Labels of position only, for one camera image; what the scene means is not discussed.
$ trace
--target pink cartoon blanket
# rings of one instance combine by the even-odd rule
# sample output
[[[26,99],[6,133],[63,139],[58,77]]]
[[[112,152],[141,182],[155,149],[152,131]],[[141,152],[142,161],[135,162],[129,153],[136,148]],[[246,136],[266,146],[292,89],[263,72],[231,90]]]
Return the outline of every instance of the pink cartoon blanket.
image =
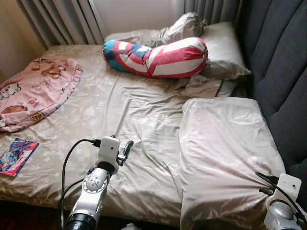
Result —
[[[23,130],[54,112],[78,85],[81,71],[71,58],[40,58],[0,84],[0,131]]]

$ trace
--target comic book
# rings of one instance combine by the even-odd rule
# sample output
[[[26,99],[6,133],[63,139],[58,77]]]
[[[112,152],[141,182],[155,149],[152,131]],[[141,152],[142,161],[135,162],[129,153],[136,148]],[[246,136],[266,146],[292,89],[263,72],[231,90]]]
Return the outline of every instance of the comic book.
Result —
[[[37,142],[16,138],[0,157],[0,173],[16,176],[38,145]]]

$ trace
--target gray upholstered headboard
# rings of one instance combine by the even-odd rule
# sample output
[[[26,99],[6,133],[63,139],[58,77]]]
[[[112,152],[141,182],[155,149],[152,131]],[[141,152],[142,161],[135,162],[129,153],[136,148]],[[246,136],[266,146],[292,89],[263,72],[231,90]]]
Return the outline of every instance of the gray upholstered headboard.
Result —
[[[244,0],[238,37],[248,93],[268,123],[286,172],[302,180],[307,211],[307,0]]]

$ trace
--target curtain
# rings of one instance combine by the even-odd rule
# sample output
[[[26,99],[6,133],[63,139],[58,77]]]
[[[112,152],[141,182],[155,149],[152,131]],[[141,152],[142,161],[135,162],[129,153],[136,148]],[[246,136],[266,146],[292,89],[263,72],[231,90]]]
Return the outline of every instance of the curtain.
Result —
[[[17,0],[45,47],[103,44],[106,32],[88,0]]]
[[[233,22],[239,17],[242,0],[174,0],[177,17],[187,13],[196,12],[208,24],[218,22]]]

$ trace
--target beige bedsheet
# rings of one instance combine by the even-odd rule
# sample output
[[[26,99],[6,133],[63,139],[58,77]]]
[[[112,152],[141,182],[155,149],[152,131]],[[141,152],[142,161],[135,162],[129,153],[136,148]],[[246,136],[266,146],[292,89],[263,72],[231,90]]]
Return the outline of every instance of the beige bedsheet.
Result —
[[[0,175],[0,199],[56,207],[66,154],[82,138],[116,134],[120,152],[134,141],[128,161],[111,178],[103,215],[179,226],[179,139],[182,105],[174,90],[182,80],[152,80],[106,66],[101,46],[55,46],[43,57],[63,55],[82,65],[81,82],[62,107],[18,133],[0,133],[0,153],[15,138],[40,143],[16,178]],[[66,185],[83,177],[98,148],[81,143],[66,167]],[[72,189],[72,208],[80,187]]]

